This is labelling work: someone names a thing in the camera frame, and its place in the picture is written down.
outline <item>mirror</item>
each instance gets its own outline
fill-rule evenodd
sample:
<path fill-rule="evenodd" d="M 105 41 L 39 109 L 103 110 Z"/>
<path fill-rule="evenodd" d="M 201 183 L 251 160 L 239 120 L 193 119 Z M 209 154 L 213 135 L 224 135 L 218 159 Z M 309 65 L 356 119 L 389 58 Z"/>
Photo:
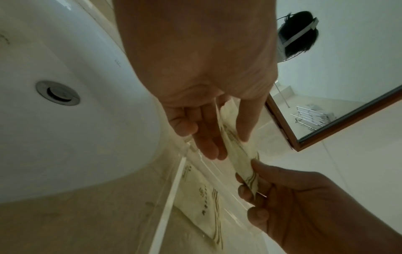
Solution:
<path fill-rule="evenodd" d="M 394 100 L 400 100 L 401 10 L 402 1 L 395 0 L 277 1 L 278 18 L 295 14 L 278 20 L 278 44 L 285 44 L 313 18 L 319 20 L 315 29 L 308 29 L 284 48 L 292 46 L 293 52 L 278 63 L 278 81 L 267 101 L 271 113 L 279 109 L 279 118 L 298 142 L 387 100 L 384 96 L 398 94 Z M 309 46 L 298 54 L 297 47 Z"/>

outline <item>sink basin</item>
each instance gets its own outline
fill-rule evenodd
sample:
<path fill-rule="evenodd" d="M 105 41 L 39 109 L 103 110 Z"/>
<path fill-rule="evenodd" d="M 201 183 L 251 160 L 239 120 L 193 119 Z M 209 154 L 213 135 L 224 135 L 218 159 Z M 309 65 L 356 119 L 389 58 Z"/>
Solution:
<path fill-rule="evenodd" d="M 80 103 L 47 100 L 40 81 L 72 88 Z M 154 100 L 75 1 L 0 1 L 0 203 L 141 169 L 161 139 Z"/>

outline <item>wooden frame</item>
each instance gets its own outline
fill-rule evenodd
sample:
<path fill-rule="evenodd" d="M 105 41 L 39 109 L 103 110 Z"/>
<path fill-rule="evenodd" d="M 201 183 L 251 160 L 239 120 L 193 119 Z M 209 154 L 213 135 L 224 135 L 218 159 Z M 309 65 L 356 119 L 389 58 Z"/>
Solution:
<path fill-rule="evenodd" d="M 273 117 L 279 129 L 284 134 L 285 138 L 289 142 L 290 146 L 296 151 L 301 151 L 306 149 L 307 147 L 357 123 L 358 121 L 378 112 L 395 102 L 398 102 L 402 99 L 402 85 L 393 89 L 392 91 L 378 97 L 377 99 L 353 110 L 352 112 L 344 115 L 343 117 L 335 120 L 331 124 L 301 138 L 297 139 L 294 135 L 292 129 L 289 124 L 285 120 L 282 115 L 282 112 L 279 110 L 277 104 L 273 100 L 272 96 L 269 95 L 267 101 L 265 103 L 268 112 Z"/>

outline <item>black hair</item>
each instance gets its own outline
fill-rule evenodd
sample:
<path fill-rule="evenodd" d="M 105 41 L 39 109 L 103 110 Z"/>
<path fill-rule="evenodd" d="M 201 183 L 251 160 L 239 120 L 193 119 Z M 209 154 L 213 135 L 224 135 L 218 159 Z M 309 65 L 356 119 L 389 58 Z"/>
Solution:
<path fill-rule="evenodd" d="M 293 35 L 303 30 L 311 22 L 313 22 L 313 15 L 309 11 L 301 11 L 294 15 L 290 13 L 285 17 L 285 24 L 279 31 L 283 39 L 289 40 Z M 289 44 L 285 48 L 286 57 L 293 56 L 299 52 L 306 52 L 315 43 L 318 38 L 317 28 L 308 30 L 300 38 Z"/>

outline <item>finger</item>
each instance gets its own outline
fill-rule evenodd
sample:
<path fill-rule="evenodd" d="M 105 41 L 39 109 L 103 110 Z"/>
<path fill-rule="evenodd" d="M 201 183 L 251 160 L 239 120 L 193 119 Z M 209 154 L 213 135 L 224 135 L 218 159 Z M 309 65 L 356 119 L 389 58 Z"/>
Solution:
<path fill-rule="evenodd" d="M 177 135 L 185 137 L 197 132 L 197 123 L 187 118 L 183 108 L 163 107 L 163 109 L 170 126 Z"/>
<path fill-rule="evenodd" d="M 241 197 L 248 203 L 256 207 L 265 207 L 267 198 L 261 195 L 260 193 L 256 193 L 254 198 L 253 193 L 246 185 L 239 186 L 239 189 L 237 191 L 239 193 L 239 197 Z"/>
<path fill-rule="evenodd" d="M 267 233 L 269 212 L 266 209 L 252 207 L 247 211 L 247 218 L 252 225 Z"/>
<path fill-rule="evenodd" d="M 236 180 L 241 183 L 245 184 L 244 180 L 240 177 L 238 173 L 236 173 Z M 272 187 L 272 183 L 265 181 L 261 177 L 258 176 L 258 192 L 267 196 L 267 193 L 270 191 Z"/>
<path fill-rule="evenodd" d="M 256 159 L 251 161 L 251 166 L 265 181 L 295 190 L 309 190 L 328 186 L 331 183 L 327 177 L 317 172 L 304 172 L 268 166 Z"/>
<path fill-rule="evenodd" d="M 261 110 L 264 107 L 267 95 L 263 95 L 254 100 L 241 100 L 239 114 L 236 119 L 236 130 L 241 141 L 250 139 L 251 131 L 260 118 Z"/>
<path fill-rule="evenodd" d="M 232 97 L 231 97 L 229 94 L 227 94 L 227 93 L 222 94 L 222 95 L 216 97 L 215 101 L 216 101 L 216 105 L 218 105 L 218 109 L 221 109 L 222 106 L 225 105 L 225 103 L 226 103 L 228 100 L 230 100 L 231 98 L 232 98 Z"/>
<path fill-rule="evenodd" d="M 193 139 L 197 147 L 208 159 L 216 159 L 219 155 L 219 149 L 212 140 L 209 131 L 203 122 L 201 108 L 186 108 L 185 111 L 187 117 L 190 120 L 195 121 L 198 125 L 198 131 L 193 134 Z"/>
<path fill-rule="evenodd" d="M 221 132 L 218 125 L 218 117 L 216 115 L 216 104 L 211 102 L 201 106 L 202 118 L 209 131 L 213 142 L 216 144 L 219 150 L 218 159 L 224 160 L 227 157 L 227 150 L 223 139 L 221 137 Z"/>

